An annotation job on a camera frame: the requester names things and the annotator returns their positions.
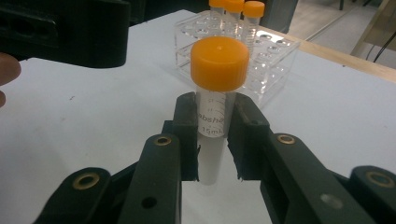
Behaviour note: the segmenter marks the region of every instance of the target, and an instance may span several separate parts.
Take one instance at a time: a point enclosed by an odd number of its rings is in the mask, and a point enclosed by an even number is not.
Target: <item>centrifuge tube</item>
[[[239,20],[244,9],[244,0],[225,0],[225,24],[224,35],[237,38],[239,31]]]
[[[209,0],[209,35],[221,35],[224,26],[224,0]]]
[[[191,49],[191,78],[197,85],[198,175],[206,186],[218,178],[234,91],[245,82],[248,57],[242,42],[226,36],[207,37]]]
[[[264,15],[264,8],[265,4],[259,1],[248,1],[244,5],[241,41],[247,45],[250,55],[253,51],[260,18]]]

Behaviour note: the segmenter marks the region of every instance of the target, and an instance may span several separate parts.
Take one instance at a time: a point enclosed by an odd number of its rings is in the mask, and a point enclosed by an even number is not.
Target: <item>cable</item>
[[[375,59],[373,60],[373,63],[376,62],[376,60],[379,58],[379,56],[382,54],[382,52],[385,50],[385,48],[389,45],[389,43],[393,40],[393,38],[396,36],[396,31],[393,33],[393,35],[390,37],[390,39],[385,43],[385,45],[382,47],[382,49],[378,52],[378,54],[375,56]]]
[[[366,61],[369,60],[369,56],[370,56],[370,54],[371,54],[371,51],[373,51],[373,48],[374,48],[374,47],[375,47],[375,45],[372,45],[372,47],[370,48],[370,51],[367,53]]]

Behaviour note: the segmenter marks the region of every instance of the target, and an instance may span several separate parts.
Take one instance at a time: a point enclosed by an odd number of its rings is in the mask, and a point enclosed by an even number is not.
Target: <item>brass screw insert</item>
[[[99,180],[100,180],[99,174],[94,172],[85,173],[79,175],[73,181],[73,188],[79,190],[90,189],[93,186],[95,186],[99,182]]]
[[[387,175],[376,171],[370,171],[366,173],[366,177],[370,182],[377,184],[382,188],[391,189],[395,187],[395,182]]]
[[[170,144],[171,142],[172,142],[172,139],[167,136],[160,136],[154,140],[154,144],[159,147],[166,146],[166,145]]]
[[[287,144],[287,145],[292,145],[294,143],[296,143],[296,140],[294,140],[293,137],[291,137],[290,135],[287,134],[281,134],[277,137],[277,141],[279,141],[280,143],[283,144]]]

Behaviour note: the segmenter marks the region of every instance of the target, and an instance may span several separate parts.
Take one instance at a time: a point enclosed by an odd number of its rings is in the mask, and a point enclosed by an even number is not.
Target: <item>orange cap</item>
[[[248,1],[244,5],[244,16],[260,18],[264,15],[265,4],[259,1]]]
[[[248,70],[248,48],[226,36],[201,39],[191,49],[191,78],[209,91],[234,91],[241,87]]]
[[[224,9],[229,12],[241,12],[244,10],[245,0],[225,0]]]
[[[224,7],[224,0],[209,0],[211,7]]]

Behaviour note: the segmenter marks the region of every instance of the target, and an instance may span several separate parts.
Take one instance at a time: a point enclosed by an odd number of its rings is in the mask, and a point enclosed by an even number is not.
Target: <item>white table surface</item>
[[[115,174],[137,161],[147,138],[172,119],[176,98],[193,88],[174,76],[173,25],[179,11],[131,28],[127,63],[96,70],[30,59],[1,87],[1,223],[32,223],[70,174]],[[375,165],[396,173],[396,85],[298,52],[288,82],[262,110],[276,133],[300,137],[324,163],[349,176]],[[271,223],[259,182],[236,179],[224,152],[216,191],[183,183],[183,223]]]

